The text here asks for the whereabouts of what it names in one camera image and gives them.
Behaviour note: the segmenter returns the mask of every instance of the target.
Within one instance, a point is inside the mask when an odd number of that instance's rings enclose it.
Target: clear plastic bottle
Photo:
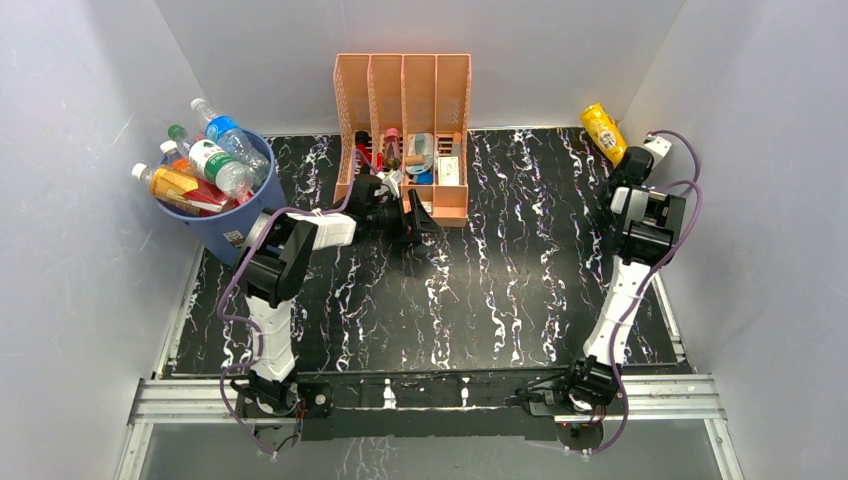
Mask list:
[[[236,160],[247,165],[253,173],[256,182],[254,186],[261,187],[271,171],[271,162],[253,148],[244,131],[233,119],[213,110],[209,102],[202,98],[192,100],[191,108],[197,114],[206,136]]]
[[[397,128],[386,130],[383,140],[383,171],[391,172],[400,168],[400,133]]]
[[[162,145],[159,145],[159,150],[162,150],[165,155],[165,163],[183,173],[194,175],[194,167],[191,166],[188,158],[179,152],[177,142],[173,140],[163,142]]]
[[[180,152],[180,155],[188,158],[188,152],[195,140],[188,136],[186,129],[182,125],[171,125],[168,128],[168,138],[177,144],[177,151]]]
[[[212,140],[196,142],[189,150],[188,161],[194,171],[203,174],[206,181],[214,183],[222,192],[239,202],[247,201],[253,186],[253,174],[237,162]]]

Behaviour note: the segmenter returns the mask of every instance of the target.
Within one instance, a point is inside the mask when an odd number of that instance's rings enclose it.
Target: green bottle cap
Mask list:
[[[171,140],[173,140],[175,137],[179,136],[181,133],[188,135],[188,133],[186,132],[185,128],[183,128],[182,125],[171,125],[171,127],[168,128],[168,137]]]

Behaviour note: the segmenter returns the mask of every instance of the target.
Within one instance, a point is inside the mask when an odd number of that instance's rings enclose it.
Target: sticker on bin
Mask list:
[[[244,235],[241,234],[238,230],[233,230],[232,232],[227,232],[224,234],[224,237],[230,242],[234,247],[241,247],[244,243]]]

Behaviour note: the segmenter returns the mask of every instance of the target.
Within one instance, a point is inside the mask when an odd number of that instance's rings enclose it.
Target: plastic bottle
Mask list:
[[[624,143],[624,138],[615,126],[615,122],[604,111],[604,107],[596,103],[583,110],[580,121],[583,122],[595,145],[604,152],[614,166],[618,166],[624,157],[624,151],[627,150],[627,144]]]
[[[143,163],[136,163],[132,174],[147,184],[151,195],[191,215],[208,217],[235,206],[235,201],[214,185],[168,165],[153,169]]]
[[[386,130],[383,140],[383,171],[391,172],[400,168],[400,135],[397,128]]]
[[[162,145],[159,145],[159,149],[165,155],[165,163],[183,173],[194,175],[194,168],[191,166],[191,162],[188,161],[185,155],[180,154],[177,149],[177,142],[168,140],[167,142],[163,142]]]
[[[271,171],[271,162],[253,148],[244,131],[232,118],[216,112],[209,102],[202,98],[192,100],[191,108],[197,114],[206,136],[236,160],[247,165],[253,173],[256,182],[254,186],[261,187]]]
[[[195,144],[195,140],[188,136],[188,132],[182,125],[171,125],[168,128],[168,138],[177,144],[177,151],[180,155],[188,158],[188,152],[191,146]]]
[[[202,174],[228,196],[245,201],[250,193],[253,185],[250,170],[212,140],[205,139],[192,145],[188,161],[198,174]]]

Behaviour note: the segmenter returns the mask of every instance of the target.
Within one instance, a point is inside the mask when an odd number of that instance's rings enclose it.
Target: gray wall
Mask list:
[[[625,114],[688,135],[706,197],[665,270],[750,479],[844,478],[848,4],[689,1]],[[678,148],[657,181],[691,175]]]
[[[2,478],[114,475],[195,246],[130,168],[201,93],[150,0],[0,6]]]
[[[473,127],[620,118],[683,0],[156,2],[212,103],[278,134],[339,131],[343,52],[471,53]]]

